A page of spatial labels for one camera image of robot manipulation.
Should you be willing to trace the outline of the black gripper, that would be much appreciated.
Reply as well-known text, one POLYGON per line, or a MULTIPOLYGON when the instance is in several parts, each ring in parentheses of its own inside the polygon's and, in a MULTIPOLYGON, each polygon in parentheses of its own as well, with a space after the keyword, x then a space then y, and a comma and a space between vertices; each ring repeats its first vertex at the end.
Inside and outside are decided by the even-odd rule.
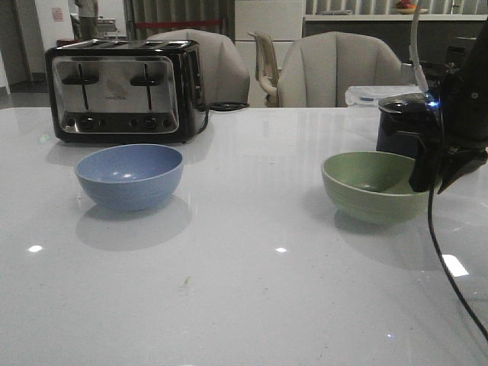
POLYGON ((479 35, 461 63, 422 93, 427 117, 409 184, 414 192, 440 186, 441 194, 487 163, 487 35, 479 35))

